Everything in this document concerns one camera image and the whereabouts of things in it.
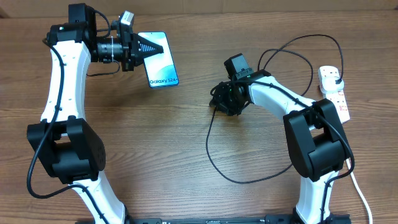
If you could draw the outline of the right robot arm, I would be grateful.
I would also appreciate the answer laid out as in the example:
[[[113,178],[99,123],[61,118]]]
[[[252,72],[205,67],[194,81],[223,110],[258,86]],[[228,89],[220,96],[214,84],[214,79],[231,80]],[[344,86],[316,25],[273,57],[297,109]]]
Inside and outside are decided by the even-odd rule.
[[[351,223],[349,215],[334,215],[329,210],[333,183],[352,173],[352,168],[344,174],[339,171],[345,160],[354,159],[333,102],[294,93],[269,72],[255,72],[243,54],[230,57],[224,66],[229,80],[210,91],[210,106],[234,116],[254,104],[281,119],[291,165],[301,176],[293,212],[266,215],[265,223]]]

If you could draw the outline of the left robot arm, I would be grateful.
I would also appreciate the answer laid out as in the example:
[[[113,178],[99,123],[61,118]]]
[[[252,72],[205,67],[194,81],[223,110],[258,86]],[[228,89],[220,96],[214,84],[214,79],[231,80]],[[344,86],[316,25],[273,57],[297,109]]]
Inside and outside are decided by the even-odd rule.
[[[103,30],[96,26],[98,14],[84,3],[71,4],[68,22],[53,25],[44,38],[52,55],[50,90],[40,122],[27,127],[27,139],[32,162],[40,162],[64,190],[74,190],[94,223],[132,223],[104,173],[104,144],[86,121],[87,72],[92,62],[114,62],[121,71],[131,71],[164,50],[134,33],[133,13],[123,12]]]

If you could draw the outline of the blue Galaxy smartphone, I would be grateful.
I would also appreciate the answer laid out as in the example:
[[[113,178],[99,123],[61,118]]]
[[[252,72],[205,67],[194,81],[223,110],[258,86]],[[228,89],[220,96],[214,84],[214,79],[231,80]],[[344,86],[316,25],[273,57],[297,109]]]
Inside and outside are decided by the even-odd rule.
[[[163,47],[164,52],[144,59],[151,88],[177,86],[179,79],[165,32],[140,32],[139,36]]]

